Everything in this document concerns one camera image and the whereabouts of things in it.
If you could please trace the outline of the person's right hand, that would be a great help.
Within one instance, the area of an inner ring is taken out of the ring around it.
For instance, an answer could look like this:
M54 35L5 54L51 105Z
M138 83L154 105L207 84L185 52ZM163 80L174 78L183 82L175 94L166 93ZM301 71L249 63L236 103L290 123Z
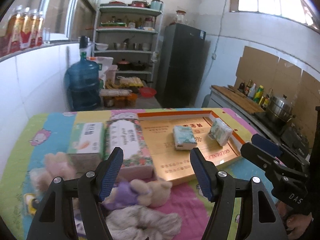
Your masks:
M309 213L308 215L289 215L291 207L281 201L277 201L276 208L284 225L287 227L288 239L299 239L313 220L312 213Z

